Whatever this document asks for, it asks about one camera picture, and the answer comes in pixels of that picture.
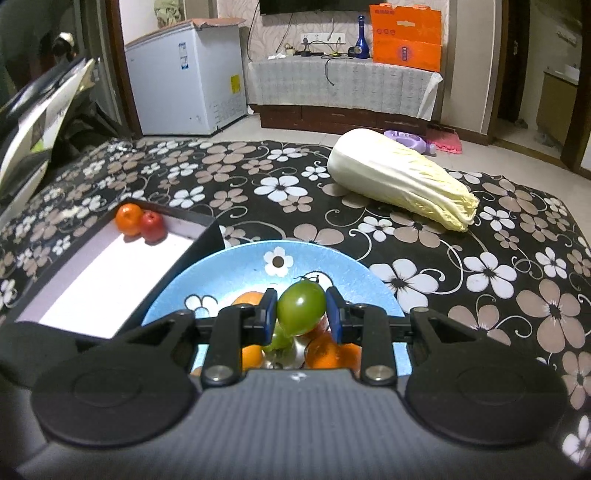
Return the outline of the black floral tablecloth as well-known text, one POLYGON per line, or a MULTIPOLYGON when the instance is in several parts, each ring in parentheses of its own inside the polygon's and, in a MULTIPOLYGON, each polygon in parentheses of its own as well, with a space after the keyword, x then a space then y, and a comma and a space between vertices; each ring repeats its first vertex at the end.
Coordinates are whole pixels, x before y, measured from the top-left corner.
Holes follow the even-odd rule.
POLYGON ((228 247, 295 240, 372 270, 404 310, 431 307, 530 351, 564 381, 557 443, 590 463, 590 244, 564 203, 457 172, 480 201, 467 232, 370 201, 329 176, 329 148, 276 141, 109 141, 50 176, 1 233, 1 311, 119 202, 213 216, 228 247))

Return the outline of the dark wooden tv cabinet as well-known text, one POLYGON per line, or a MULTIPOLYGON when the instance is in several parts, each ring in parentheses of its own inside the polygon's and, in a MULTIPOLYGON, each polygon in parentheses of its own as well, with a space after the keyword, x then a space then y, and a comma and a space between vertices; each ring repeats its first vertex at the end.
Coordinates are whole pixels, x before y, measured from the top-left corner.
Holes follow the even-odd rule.
POLYGON ((269 129, 344 134, 353 128, 369 128, 380 132, 398 130, 418 135, 425 135, 429 127, 448 129, 448 126, 436 122, 363 109, 256 104, 250 107, 259 114, 260 126, 269 129))

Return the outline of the orange tangerine left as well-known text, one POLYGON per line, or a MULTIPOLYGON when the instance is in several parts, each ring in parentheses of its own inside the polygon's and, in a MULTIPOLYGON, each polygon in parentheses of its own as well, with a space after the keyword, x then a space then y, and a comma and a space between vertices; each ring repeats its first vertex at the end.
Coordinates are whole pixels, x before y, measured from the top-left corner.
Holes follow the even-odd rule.
POLYGON ((140 234, 143 210, 134 203, 121 205, 115 215, 115 224, 120 233, 128 237, 140 234))

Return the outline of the pink slipper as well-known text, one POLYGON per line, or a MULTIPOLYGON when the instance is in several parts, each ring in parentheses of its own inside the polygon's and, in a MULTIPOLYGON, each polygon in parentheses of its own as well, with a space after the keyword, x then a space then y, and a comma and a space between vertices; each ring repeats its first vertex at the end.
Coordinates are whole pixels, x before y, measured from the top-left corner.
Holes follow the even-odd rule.
POLYGON ((458 133, 448 127, 429 127, 426 140, 435 146, 438 151, 460 155, 463 152, 461 139, 458 133))

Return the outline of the blue glass bottle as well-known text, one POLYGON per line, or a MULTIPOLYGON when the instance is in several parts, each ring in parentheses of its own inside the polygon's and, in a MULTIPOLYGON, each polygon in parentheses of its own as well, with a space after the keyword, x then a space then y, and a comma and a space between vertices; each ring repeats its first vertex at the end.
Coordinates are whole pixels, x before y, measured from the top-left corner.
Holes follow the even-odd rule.
POLYGON ((353 49, 355 50, 356 58, 370 58, 370 47, 366 39, 366 17, 363 15, 358 16, 358 39, 353 49))

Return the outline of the black television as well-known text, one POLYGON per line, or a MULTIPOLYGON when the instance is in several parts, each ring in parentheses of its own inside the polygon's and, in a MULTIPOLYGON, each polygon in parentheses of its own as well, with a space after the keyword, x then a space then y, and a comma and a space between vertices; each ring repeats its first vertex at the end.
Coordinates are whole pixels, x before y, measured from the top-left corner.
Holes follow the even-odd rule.
POLYGON ((371 5, 386 0, 259 0, 263 15, 279 15, 312 11, 369 12, 371 5))

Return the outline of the orange gift box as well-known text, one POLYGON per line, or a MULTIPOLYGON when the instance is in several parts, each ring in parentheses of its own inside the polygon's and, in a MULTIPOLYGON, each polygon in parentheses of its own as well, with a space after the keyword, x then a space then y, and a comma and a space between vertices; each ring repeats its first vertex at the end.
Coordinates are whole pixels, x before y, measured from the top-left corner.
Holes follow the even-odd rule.
POLYGON ((441 72, 442 14, 428 6, 370 6, 373 60, 441 72))

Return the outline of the green hanging cloth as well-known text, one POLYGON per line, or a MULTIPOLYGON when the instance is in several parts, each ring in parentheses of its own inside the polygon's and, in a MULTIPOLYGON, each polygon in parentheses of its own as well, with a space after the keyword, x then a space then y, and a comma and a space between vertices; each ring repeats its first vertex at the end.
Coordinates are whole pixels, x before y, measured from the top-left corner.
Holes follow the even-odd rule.
POLYGON ((184 20, 179 0, 155 0, 153 11, 159 28, 175 25, 184 20))

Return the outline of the black tray with white bottom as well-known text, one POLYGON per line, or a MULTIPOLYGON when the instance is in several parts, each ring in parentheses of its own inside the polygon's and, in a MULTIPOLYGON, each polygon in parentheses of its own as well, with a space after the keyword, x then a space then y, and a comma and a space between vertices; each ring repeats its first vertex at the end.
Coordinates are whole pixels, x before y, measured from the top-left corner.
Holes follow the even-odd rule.
POLYGON ((98 338, 139 325, 163 289, 224 241, 211 215, 126 199, 156 215, 165 236, 126 237, 116 210, 100 218, 28 287, 4 324, 39 324, 98 338))

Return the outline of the orange tangerine back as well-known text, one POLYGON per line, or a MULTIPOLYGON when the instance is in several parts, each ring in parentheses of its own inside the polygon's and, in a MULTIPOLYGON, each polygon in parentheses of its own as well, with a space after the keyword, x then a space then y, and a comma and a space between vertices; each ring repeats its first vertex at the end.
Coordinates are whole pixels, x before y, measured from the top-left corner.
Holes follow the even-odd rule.
POLYGON ((249 305, 259 305, 260 300, 263 298, 263 293, 256 292, 256 291, 249 291, 245 292, 242 295, 239 295, 235 301, 232 302, 233 305, 239 304, 249 304, 249 305))

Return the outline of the white napa cabbage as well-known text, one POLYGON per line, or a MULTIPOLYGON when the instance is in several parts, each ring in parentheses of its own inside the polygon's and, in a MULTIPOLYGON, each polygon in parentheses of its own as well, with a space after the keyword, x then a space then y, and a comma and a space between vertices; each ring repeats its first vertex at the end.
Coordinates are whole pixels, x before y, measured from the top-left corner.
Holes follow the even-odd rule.
POLYGON ((342 187, 465 232, 479 199, 443 167, 387 136, 353 129, 339 137, 328 160, 329 175, 342 187))

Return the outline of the checked cloth on cabinet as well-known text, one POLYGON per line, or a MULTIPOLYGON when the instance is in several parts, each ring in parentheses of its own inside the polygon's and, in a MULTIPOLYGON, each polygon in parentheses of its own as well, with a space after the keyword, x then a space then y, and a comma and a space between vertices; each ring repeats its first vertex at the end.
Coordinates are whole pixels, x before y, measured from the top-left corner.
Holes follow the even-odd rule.
POLYGON ((431 120, 441 74, 372 60, 286 57, 247 64, 256 105, 363 109, 431 120))

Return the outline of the orange tangerine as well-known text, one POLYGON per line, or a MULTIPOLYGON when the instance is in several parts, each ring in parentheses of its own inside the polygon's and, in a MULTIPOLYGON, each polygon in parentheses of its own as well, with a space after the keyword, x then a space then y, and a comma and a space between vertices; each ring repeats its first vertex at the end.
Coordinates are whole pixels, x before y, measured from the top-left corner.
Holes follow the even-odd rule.
POLYGON ((143 210, 134 203, 121 205, 115 215, 115 224, 120 233, 128 237, 140 234, 143 210))
POLYGON ((239 304, 249 304, 249 305, 259 305, 260 300, 263 298, 263 293, 256 292, 256 291, 249 291, 245 292, 242 295, 239 295, 235 301, 232 302, 233 305, 239 304))

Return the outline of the white power strip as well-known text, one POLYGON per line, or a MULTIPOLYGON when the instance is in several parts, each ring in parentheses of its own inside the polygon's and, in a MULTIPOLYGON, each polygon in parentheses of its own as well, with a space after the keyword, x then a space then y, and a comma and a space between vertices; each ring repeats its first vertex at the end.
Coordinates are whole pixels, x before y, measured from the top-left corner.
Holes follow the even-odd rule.
POLYGON ((342 32, 305 32, 301 33, 301 42, 328 45, 345 45, 346 34, 342 32))

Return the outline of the red apple back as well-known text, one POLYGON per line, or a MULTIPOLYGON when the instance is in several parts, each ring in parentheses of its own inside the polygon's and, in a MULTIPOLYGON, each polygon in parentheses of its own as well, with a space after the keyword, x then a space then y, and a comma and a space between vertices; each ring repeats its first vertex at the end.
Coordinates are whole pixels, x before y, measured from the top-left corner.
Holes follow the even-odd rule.
POLYGON ((139 230, 143 239, 149 244, 158 243, 167 236, 163 216, 154 211, 143 212, 139 221, 139 230))

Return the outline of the blue tiger plate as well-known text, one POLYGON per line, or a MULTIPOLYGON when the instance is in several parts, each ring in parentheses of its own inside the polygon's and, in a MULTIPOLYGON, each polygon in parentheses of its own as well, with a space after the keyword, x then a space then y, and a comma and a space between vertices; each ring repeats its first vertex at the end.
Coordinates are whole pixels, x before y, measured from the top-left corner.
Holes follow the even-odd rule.
MULTIPOLYGON (((181 309, 192 311, 196 320, 212 318, 245 292, 273 288, 281 295, 301 280, 314 281, 322 289, 337 287, 346 303, 375 305, 390 316, 405 318, 386 284, 353 258, 312 243, 261 241, 225 249, 185 269, 154 300, 142 324, 181 309)), ((323 317, 314 330, 295 336, 290 350, 263 352, 262 368, 277 367, 291 379, 304 379, 310 370, 304 364, 305 349, 325 332, 329 320, 323 317)))

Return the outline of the green tomato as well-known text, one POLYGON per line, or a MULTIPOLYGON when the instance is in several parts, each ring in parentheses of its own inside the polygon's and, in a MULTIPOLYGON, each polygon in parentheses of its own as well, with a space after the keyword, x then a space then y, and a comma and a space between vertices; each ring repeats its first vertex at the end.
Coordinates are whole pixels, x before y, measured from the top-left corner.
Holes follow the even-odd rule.
POLYGON ((287 336, 300 336, 315 329, 326 307, 325 290, 318 283, 301 280, 281 294, 276 317, 287 336))
POLYGON ((287 335, 280 322, 276 321, 273 328, 273 337, 269 345, 263 346, 263 352, 270 355, 273 352, 290 350, 292 347, 294 347, 294 337, 287 335))

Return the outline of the white chest freezer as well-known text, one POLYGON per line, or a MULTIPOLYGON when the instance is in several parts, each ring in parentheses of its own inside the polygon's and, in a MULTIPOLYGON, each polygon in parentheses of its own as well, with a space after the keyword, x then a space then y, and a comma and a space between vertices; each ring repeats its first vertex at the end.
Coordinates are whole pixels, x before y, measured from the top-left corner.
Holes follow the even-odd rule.
POLYGON ((144 135, 209 136, 246 115, 243 22, 190 19, 125 45, 144 135))

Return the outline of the yellow orange fruit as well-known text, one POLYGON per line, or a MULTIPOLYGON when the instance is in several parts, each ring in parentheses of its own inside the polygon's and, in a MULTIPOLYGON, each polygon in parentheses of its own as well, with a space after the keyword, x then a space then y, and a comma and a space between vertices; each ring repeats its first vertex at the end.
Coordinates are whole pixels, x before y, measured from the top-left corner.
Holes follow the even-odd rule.
POLYGON ((263 349, 259 345, 250 345, 242 349, 242 371, 259 369, 264 361, 263 349))
POLYGON ((329 332, 311 340, 304 353, 308 369, 349 369, 358 375, 361 368, 362 348, 356 344, 338 344, 329 332))

